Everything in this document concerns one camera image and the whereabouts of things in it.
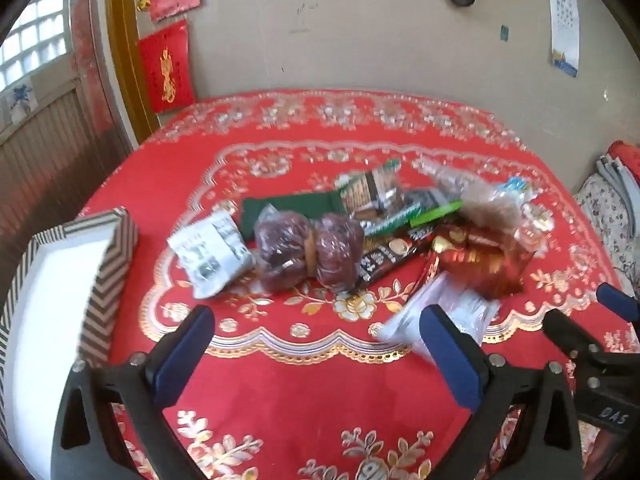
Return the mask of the blue sachima snack packet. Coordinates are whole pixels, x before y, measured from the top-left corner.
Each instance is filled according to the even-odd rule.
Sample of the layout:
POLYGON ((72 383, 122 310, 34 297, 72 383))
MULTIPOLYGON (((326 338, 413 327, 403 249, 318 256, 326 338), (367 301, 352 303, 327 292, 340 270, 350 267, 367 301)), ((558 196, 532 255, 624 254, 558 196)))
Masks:
POLYGON ((544 206, 535 203, 538 191, 529 180, 516 176, 497 186, 498 192, 512 198, 523 217, 541 232, 551 232, 554 227, 553 214, 544 206))

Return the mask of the glass block window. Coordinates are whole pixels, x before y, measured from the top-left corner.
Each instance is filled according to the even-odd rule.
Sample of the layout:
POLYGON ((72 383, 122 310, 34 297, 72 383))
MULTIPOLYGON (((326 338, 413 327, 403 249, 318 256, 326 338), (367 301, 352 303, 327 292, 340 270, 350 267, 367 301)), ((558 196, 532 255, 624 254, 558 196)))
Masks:
POLYGON ((70 0, 30 0, 1 45, 1 89, 70 50, 70 0))

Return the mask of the bag of red dates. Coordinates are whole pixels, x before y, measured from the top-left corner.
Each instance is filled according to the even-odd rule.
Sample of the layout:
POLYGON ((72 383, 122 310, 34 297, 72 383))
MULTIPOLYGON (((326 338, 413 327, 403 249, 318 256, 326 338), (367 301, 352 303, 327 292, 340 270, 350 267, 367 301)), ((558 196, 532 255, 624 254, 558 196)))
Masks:
POLYGON ((360 223, 342 214, 310 220, 293 211, 266 207, 254 225, 257 274, 267 292, 314 278, 332 292, 356 287, 363 255, 360 223))

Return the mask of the white wall calendar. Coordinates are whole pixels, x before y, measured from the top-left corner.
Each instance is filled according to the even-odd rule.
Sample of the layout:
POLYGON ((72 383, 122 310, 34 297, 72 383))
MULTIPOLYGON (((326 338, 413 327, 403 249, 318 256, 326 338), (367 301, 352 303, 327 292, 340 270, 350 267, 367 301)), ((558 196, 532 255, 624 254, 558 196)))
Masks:
POLYGON ((579 68, 579 11, 577 0, 549 0, 551 63, 575 78, 579 68))

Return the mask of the clear bag of nuts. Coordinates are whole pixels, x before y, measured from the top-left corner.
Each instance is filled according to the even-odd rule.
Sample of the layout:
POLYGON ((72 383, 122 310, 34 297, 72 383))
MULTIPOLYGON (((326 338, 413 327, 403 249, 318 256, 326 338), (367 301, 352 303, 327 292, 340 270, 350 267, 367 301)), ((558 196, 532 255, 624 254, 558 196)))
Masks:
POLYGON ((419 158, 413 167, 429 177, 442 192, 459 195, 462 200, 461 213, 477 226, 508 232, 523 224, 524 217, 514 200, 498 192, 497 186, 501 183, 490 183, 477 174, 440 164, 427 157, 419 158))

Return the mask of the brown nut bar packet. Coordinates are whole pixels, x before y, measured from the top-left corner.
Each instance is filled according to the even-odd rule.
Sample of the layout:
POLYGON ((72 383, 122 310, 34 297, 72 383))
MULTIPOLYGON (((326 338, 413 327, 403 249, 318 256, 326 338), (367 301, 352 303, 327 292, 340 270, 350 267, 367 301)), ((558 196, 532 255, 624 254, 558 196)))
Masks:
POLYGON ((381 218, 398 210, 404 202, 397 158, 383 165, 348 176, 337 188, 346 214, 357 220, 381 218))

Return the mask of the blue paper cutout sticker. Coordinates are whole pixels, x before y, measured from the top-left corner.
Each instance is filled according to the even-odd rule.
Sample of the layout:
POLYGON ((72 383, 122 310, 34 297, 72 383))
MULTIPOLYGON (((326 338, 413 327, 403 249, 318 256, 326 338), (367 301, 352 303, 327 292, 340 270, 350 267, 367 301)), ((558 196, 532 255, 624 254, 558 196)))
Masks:
POLYGON ((29 77, 25 77, 11 88, 6 98, 13 125, 20 124, 38 107, 34 86, 29 77))

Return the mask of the black green snack packet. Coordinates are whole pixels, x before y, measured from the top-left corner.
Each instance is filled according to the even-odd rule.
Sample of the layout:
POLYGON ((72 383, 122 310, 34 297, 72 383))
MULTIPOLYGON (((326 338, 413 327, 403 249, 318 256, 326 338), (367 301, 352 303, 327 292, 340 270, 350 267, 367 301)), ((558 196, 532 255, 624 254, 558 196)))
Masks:
POLYGON ((462 200, 457 194, 445 193, 438 188, 413 188, 405 192, 398 209, 375 220, 363 220, 361 226, 366 237, 382 236, 404 226, 424 226, 457 212, 461 207, 462 200))

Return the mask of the dark coffee stick packet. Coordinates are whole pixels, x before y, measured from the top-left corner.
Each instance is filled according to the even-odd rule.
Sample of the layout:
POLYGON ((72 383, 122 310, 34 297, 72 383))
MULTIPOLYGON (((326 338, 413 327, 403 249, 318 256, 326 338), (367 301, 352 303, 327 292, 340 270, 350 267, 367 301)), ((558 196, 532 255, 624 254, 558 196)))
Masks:
POLYGON ((356 289, 363 289, 403 266, 415 255, 428 252, 435 236, 433 223, 402 228, 376 240, 360 259, 356 289))

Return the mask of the red gold snack packet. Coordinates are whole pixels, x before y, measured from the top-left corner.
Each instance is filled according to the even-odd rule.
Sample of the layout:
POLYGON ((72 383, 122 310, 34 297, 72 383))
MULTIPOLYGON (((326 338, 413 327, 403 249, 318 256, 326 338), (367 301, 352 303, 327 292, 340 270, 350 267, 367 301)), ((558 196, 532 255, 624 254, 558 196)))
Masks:
POLYGON ((524 273, 542 242, 533 228, 521 226, 510 232, 442 223, 432 240, 438 270, 459 286, 496 300, 520 294, 524 273))

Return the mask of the dark green snack packet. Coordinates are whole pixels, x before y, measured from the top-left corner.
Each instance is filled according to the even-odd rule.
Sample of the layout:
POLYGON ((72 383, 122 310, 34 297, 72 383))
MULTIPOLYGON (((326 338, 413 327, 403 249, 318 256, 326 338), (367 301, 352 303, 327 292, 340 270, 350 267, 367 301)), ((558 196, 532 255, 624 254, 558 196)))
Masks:
POLYGON ((336 191, 243 198, 240 232, 244 240, 254 238, 254 225, 259 215, 268 206, 273 206, 277 211, 293 211, 311 220, 319 220, 324 214, 346 214, 340 194, 336 191))

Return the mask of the lower red wall poster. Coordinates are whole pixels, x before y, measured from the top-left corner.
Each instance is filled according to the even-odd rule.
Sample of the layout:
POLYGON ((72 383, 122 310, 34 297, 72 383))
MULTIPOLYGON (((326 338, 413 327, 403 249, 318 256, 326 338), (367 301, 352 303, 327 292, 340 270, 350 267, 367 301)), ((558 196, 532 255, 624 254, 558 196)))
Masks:
POLYGON ((138 42, 152 111, 163 114, 195 102, 189 66, 189 27, 181 20, 138 42))

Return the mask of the striped white gift box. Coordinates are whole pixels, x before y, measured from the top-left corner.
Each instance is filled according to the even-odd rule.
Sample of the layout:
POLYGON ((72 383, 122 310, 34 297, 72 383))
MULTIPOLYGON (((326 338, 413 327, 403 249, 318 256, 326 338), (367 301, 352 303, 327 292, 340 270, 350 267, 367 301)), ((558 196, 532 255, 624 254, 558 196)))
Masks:
POLYGON ((51 475, 72 365, 108 361, 137 242, 118 207, 35 234, 18 263, 1 309, 1 433, 36 479, 51 475))

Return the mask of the floral cushion chair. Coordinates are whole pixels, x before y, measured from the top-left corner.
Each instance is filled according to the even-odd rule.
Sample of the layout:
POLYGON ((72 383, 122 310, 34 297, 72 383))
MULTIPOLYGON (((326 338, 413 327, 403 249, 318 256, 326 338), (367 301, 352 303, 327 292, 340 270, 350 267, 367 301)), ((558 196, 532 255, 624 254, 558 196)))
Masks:
POLYGON ((575 195, 620 280, 639 295, 639 148, 613 142, 575 195))

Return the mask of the white barcode snack packet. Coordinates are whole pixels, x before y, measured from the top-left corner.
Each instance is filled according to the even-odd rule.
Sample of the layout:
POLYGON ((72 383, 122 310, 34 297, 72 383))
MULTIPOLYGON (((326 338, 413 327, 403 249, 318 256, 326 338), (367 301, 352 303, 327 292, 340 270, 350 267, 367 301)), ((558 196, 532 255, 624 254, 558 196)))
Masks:
POLYGON ((224 210, 180 229, 167 243, 188 276, 194 299, 216 296, 254 266, 252 253, 224 210))

